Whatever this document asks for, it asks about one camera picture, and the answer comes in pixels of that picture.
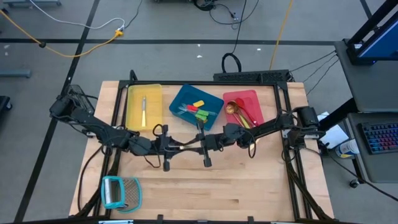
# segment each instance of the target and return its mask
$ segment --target wooden table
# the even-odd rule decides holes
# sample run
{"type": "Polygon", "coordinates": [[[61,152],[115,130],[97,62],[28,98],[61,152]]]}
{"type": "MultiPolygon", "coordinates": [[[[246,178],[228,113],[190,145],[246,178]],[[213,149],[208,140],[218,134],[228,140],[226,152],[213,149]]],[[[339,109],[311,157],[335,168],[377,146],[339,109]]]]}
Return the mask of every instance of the wooden table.
{"type": "MultiPolygon", "coordinates": [[[[289,96],[292,108],[307,106],[303,83],[289,83],[289,96]]],[[[196,86],[197,88],[222,98],[223,93],[239,90],[256,90],[265,121],[276,117],[275,96],[269,86],[196,86]]],[[[169,125],[169,135],[185,142],[197,133],[196,127],[174,117],[169,105],[181,86],[164,85],[163,114],[164,124],[169,125]]],[[[118,82],[103,82],[95,116],[110,123],[116,100],[118,82]]],[[[120,108],[118,124],[121,122],[123,106],[120,108]]],[[[224,113],[220,113],[212,133],[221,133],[226,124],[224,113]]],[[[154,139],[151,132],[141,132],[142,136],[154,139]]],[[[318,150],[315,141],[306,142],[310,149],[318,150]]],[[[99,148],[96,139],[89,139],[82,166],[99,148]]],[[[123,153],[119,164],[119,176],[138,177],[142,185],[143,201],[141,209],[120,214],[112,212],[111,218],[153,220],[163,214],[165,220],[236,220],[245,221],[253,216],[256,221],[293,221],[292,202],[285,164],[280,155],[282,140],[280,133],[260,139],[255,158],[248,157],[247,150],[237,146],[226,147],[224,152],[209,152],[213,163],[210,168],[203,166],[203,156],[184,152],[170,162],[171,170],[152,168],[143,157],[123,153]]],[[[302,163],[307,189],[325,213],[333,217],[328,189],[320,157],[302,150],[302,163]]],[[[156,164],[156,157],[149,157],[156,164]]],[[[82,205],[98,187],[103,155],[98,154],[85,171],[82,187],[82,205]]],[[[77,213],[77,190],[70,214],[77,213]]],[[[297,189],[300,214],[305,216],[302,196],[297,189]]]]}

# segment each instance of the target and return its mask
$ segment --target concrete floor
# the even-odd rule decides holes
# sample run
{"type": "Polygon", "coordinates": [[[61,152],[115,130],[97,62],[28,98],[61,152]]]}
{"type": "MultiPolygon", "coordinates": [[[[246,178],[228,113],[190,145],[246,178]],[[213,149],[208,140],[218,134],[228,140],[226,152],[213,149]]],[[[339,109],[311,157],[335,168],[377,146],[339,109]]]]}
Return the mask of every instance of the concrete floor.
{"type": "MultiPolygon", "coordinates": [[[[44,9],[59,19],[85,23],[95,0],[64,0],[62,7],[44,9]]],[[[220,0],[235,4],[242,0],[220,0]]],[[[382,0],[367,0],[374,12],[382,0]]],[[[93,25],[112,17],[129,20],[139,1],[100,0],[93,25]]],[[[256,3],[248,0],[247,12],[256,3]]],[[[276,40],[289,0],[260,0],[254,14],[241,29],[241,40],[276,40]]],[[[58,24],[38,10],[9,9],[12,18],[32,35],[43,39],[77,39],[82,27],[58,24]]],[[[222,9],[214,11],[217,19],[229,22],[222,9]]],[[[351,37],[366,21],[360,0],[300,0],[295,1],[287,21],[282,40],[296,45],[281,45],[273,69],[294,69],[333,50],[324,41],[351,37]]],[[[101,30],[91,30],[87,42],[108,39],[119,24],[101,30]]],[[[0,67],[2,69],[29,68],[32,78],[1,78],[0,95],[12,98],[14,109],[0,125],[0,223],[12,222],[29,181],[44,136],[49,128],[49,107],[60,93],[71,69],[72,59],[61,58],[42,50],[37,44],[24,44],[17,29],[0,18],[0,67]]],[[[125,31],[124,40],[205,39],[233,40],[236,30],[213,22],[207,12],[179,0],[164,0],[156,4],[144,0],[139,16],[125,31]]],[[[233,49],[224,44],[110,44],[82,57],[76,65],[72,83],[79,84],[87,94],[98,95],[104,80],[128,79],[134,69],[140,80],[212,80],[221,71],[221,58],[233,49]]],[[[66,54],[74,54],[77,44],[50,44],[66,54]]],[[[83,51],[94,44],[85,44],[83,51]]],[[[268,70],[273,45],[239,45],[236,55],[243,70],[268,70]]],[[[324,61],[294,72],[296,81],[302,82],[324,61]]],[[[227,61],[227,71],[235,71],[234,62],[227,61]]],[[[325,72],[318,71],[305,82],[309,91],[325,72]]],[[[311,106],[321,113],[333,111],[351,98],[344,73],[339,63],[308,96],[311,106]]],[[[75,190],[86,139],[64,124],[58,124],[49,152],[30,200],[24,220],[43,220],[67,217],[75,190]]],[[[350,161],[342,161],[352,168],[350,161]]],[[[324,160],[324,170],[336,218],[357,223],[395,223],[397,204],[366,185],[357,189],[348,187],[353,178],[333,161],[324,160]]],[[[398,185],[377,185],[398,195],[398,185]]]]}

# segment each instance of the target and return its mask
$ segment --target spoon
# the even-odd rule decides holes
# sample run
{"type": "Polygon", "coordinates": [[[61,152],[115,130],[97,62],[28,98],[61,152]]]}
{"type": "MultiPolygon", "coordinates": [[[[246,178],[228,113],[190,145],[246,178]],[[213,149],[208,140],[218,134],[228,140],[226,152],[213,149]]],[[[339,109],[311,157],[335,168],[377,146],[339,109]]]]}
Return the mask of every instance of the spoon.
{"type": "Polygon", "coordinates": [[[235,101],[230,101],[227,104],[231,105],[233,107],[234,114],[238,114],[239,115],[239,117],[241,118],[241,121],[243,123],[243,127],[250,128],[250,125],[248,124],[248,122],[246,121],[246,119],[244,118],[242,113],[240,112],[238,104],[235,101]]]}
{"type": "Polygon", "coordinates": [[[256,119],[253,118],[253,116],[251,116],[251,114],[246,110],[245,106],[244,106],[244,101],[242,98],[236,98],[235,99],[236,104],[238,104],[238,106],[244,110],[244,112],[249,116],[251,122],[253,123],[254,126],[258,126],[258,122],[256,121],[256,119]]]}
{"type": "Polygon", "coordinates": [[[227,114],[233,115],[233,116],[235,117],[236,121],[243,127],[242,122],[241,122],[241,121],[239,120],[239,118],[236,116],[235,109],[234,109],[234,106],[233,106],[233,105],[231,105],[230,103],[227,103],[227,105],[225,106],[225,112],[226,112],[227,114]]]}

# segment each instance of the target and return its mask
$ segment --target blue tray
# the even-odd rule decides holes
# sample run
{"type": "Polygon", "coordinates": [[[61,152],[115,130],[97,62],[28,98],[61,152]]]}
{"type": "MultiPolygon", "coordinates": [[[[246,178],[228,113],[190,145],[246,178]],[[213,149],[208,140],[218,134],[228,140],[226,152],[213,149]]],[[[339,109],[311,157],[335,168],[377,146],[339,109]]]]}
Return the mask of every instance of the blue tray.
{"type": "Polygon", "coordinates": [[[185,103],[186,105],[192,105],[193,103],[199,100],[203,100],[205,102],[205,104],[200,107],[201,110],[212,111],[217,113],[216,116],[209,115],[207,117],[207,122],[205,123],[205,130],[209,131],[213,126],[214,122],[216,121],[216,118],[219,115],[221,109],[223,108],[224,101],[222,99],[217,98],[208,93],[205,93],[204,91],[201,91],[191,85],[184,84],[181,87],[181,90],[179,91],[177,96],[174,98],[172,104],[169,106],[169,110],[172,112],[174,116],[182,118],[183,120],[188,121],[189,123],[196,126],[197,119],[195,115],[189,112],[178,114],[178,112],[181,111],[179,110],[178,107],[181,106],[182,103],[185,103]]]}

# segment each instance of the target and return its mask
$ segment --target computer keyboard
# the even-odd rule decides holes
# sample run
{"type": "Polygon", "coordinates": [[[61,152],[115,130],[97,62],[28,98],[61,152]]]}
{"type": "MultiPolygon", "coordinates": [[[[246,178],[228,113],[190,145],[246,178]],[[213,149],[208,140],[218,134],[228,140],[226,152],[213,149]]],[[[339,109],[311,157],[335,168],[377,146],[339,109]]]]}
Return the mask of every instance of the computer keyboard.
{"type": "Polygon", "coordinates": [[[272,70],[258,72],[217,73],[213,75],[214,81],[226,82],[290,82],[292,77],[288,70],[272,70]]]}
{"type": "Polygon", "coordinates": [[[369,153],[398,152],[398,123],[362,123],[359,127],[369,153]]]}

